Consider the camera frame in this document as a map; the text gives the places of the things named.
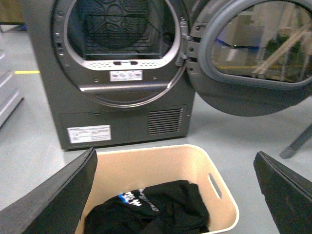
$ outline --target warning label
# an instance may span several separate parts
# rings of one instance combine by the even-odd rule
[[[113,71],[110,72],[111,82],[143,80],[143,71]]]
[[[67,128],[67,132],[72,144],[112,139],[110,125]]]

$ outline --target door hinge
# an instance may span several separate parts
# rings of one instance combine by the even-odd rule
[[[184,18],[181,19],[180,29],[181,29],[181,46],[180,46],[179,56],[178,56],[178,58],[177,58],[177,60],[175,62],[175,64],[178,67],[182,66],[184,60],[189,58],[186,55],[186,50],[187,50],[188,42],[193,39],[189,35],[189,26],[187,24],[187,21],[185,21]]]

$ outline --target black t-shirt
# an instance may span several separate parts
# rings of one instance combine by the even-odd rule
[[[200,234],[208,212],[196,184],[186,180],[120,194],[92,209],[84,234]]]

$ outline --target vent slats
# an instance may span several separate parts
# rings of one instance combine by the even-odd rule
[[[183,109],[153,111],[149,113],[148,135],[179,132]]]

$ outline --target dark gray dryer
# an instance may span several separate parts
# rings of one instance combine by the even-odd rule
[[[238,116],[312,92],[311,0],[21,3],[63,149],[186,136],[195,91]]]

